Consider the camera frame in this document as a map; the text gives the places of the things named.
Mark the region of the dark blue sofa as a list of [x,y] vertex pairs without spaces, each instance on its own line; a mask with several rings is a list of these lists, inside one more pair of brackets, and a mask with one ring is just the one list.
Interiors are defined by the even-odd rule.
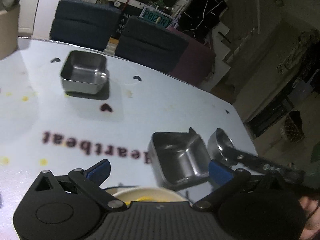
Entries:
[[188,41],[180,35],[131,16],[121,33],[115,55],[168,74],[176,67],[187,46]]
[[106,5],[60,0],[49,38],[98,51],[106,49],[117,28],[121,11]]

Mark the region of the round steel bowl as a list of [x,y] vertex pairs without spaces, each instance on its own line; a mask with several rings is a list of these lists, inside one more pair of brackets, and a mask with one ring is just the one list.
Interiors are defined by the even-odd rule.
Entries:
[[236,165],[237,162],[224,156],[223,152],[226,148],[234,148],[233,142],[223,129],[217,128],[208,140],[208,153],[212,159],[223,165],[232,167]]

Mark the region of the dark blue sofa right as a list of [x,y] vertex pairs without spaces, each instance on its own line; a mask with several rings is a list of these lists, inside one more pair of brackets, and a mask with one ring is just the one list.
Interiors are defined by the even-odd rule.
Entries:
[[131,16],[121,33],[115,55],[168,74],[176,67],[187,46],[188,41],[180,35]]

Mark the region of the cream ceramic bowl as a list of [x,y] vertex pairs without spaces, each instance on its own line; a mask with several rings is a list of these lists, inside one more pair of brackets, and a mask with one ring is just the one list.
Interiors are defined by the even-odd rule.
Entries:
[[127,206],[131,202],[187,202],[180,194],[161,187],[118,186],[109,187],[105,191]]

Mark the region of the teal poizon box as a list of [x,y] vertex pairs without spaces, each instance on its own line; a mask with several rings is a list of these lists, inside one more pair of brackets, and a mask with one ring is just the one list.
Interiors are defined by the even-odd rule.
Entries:
[[140,18],[163,28],[172,27],[176,24],[175,18],[148,5],[144,6]]

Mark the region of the dark blue sofa left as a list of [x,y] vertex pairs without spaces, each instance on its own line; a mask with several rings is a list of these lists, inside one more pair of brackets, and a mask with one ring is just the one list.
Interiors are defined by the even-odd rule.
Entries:
[[98,51],[106,49],[117,28],[121,11],[106,5],[60,0],[49,38]]

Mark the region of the square steel container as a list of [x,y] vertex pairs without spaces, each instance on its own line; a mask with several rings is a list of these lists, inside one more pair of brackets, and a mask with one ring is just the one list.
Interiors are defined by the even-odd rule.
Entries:
[[92,52],[71,51],[60,78],[65,92],[97,94],[108,83],[107,58]]
[[201,136],[188,132],[155,132],[148,154],[157,185],[179,191],[209,180],[210,155]]

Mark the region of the white kitchen cabinet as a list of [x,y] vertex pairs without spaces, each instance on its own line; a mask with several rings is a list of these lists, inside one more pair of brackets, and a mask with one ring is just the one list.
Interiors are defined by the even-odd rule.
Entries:
[[18,34],[30,37],[33,35],[35,16],[39,0],[20,0]]

